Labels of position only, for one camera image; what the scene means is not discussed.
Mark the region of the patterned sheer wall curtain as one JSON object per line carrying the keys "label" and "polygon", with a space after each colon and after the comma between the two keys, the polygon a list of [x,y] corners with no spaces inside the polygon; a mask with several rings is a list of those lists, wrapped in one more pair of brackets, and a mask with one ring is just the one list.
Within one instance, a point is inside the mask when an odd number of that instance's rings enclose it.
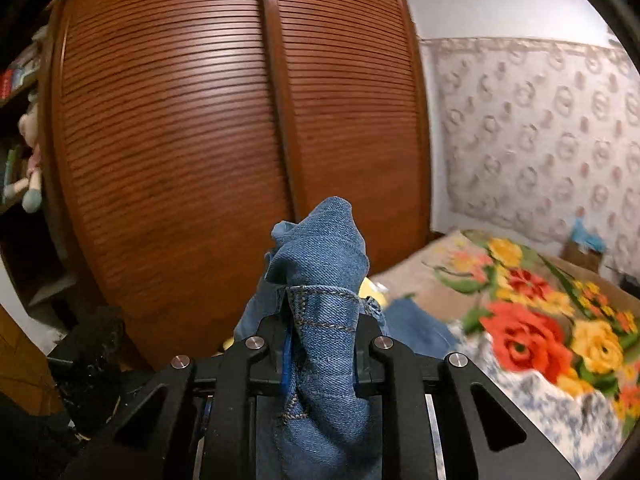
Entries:
{"label": "patterned sheer wall curtain", "polygon": [[639,74],[620,47],[524,38],[422,42],[434,225],[559,245],[574,226],[639,272]]}

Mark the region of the floral colourful blanket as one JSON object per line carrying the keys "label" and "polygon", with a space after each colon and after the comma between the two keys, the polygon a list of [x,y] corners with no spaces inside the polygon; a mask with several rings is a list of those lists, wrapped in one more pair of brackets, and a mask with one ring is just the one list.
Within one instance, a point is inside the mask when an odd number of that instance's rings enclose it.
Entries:
{"label": "floral colourful blanket", "polygon": [[500,374],[561,396],[602,396],[622,435],[639,420],[639,300],[586,269],[508,238],[456,231],[372,280],[479,344]]}

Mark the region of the blue denim jeans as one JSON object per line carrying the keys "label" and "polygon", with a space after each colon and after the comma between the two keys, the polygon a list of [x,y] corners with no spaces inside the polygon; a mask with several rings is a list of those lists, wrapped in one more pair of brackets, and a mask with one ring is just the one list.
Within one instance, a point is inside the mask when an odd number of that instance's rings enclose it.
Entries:
{"label": "blue denim jeans", "polygon": [[242,341],[267,316],[285,314],[282,386],[257,408],[256,476],[381,478],[382,404],[355,392],[360,316],[432,358],[446,356],[457,339],[411,300],[382,308],[360,297],[369,260],[347,200],[328,197],[303,221],[277,223],[271,237],[265,273],[234,330]]}

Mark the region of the yellow Pikachu plush toy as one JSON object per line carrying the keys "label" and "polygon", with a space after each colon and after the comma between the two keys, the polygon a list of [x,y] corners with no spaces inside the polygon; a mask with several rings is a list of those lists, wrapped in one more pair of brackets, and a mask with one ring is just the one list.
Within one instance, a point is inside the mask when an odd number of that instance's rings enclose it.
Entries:
{"label": "yellow Pikachu plush toy", "polygon": [[388,300],[385,296],[387,289],[380,284],[372,282],[370,278],[364,278],[358,290],[358,296],[370,306],[371,309],[382,311],[387,308]]}

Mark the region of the cardboard box with blue cloth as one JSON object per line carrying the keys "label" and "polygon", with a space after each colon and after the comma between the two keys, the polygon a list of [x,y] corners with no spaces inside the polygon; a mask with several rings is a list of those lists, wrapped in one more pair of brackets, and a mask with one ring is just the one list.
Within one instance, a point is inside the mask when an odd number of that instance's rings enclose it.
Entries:
{"label": "cardboard box with blue cloth", "polygon": [[596,231],[588,231],[582,218],[576,218],[561,258],[574,266],[598,273],[606,252],[605,241]]}

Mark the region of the brown louvered wardrobe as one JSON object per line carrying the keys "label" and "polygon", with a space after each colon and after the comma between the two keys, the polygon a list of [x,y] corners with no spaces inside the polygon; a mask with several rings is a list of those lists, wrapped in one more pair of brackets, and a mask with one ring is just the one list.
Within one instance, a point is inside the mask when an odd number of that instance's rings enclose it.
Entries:
{"label": "brown louvered wardrobe", "polygon": [[58,0],[41,86],[73,258],[146,362],[210,356],[270,231],[352,204],[373,272],[428,239],[408,0]]}

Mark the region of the blue white floral quilt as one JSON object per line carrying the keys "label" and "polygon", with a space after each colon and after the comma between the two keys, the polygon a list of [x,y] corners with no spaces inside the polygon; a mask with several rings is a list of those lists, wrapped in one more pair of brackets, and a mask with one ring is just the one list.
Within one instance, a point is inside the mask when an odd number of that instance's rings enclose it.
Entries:
{"label": "blue white floral quilt", "polygon": [[634,429],[600,392],[574,398],[534,370],[506,372],[492,352],[491,336],[465,336],[459,321],[447,325],[454,350],[465,354],[530,419],[583,479],[603,474]]}

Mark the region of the stuffed doll on shelf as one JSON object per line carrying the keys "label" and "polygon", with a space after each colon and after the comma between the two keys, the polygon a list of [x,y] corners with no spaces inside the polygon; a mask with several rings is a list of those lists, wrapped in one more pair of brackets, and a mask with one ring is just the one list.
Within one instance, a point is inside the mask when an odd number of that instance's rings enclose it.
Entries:
{"label": "stuffed doll on shelf", "polygon": [[26,159],[24,174],[15,180],[6,177],[3,182],[2,198],[22,200],[22,207],[28,214],[36,212],[42,203],[42,154],[39,141],[38,103],[39,96],[36,90],[29,92],[28,107],[17,123],[18,133],[23,144],[28,148],[29,155]]}

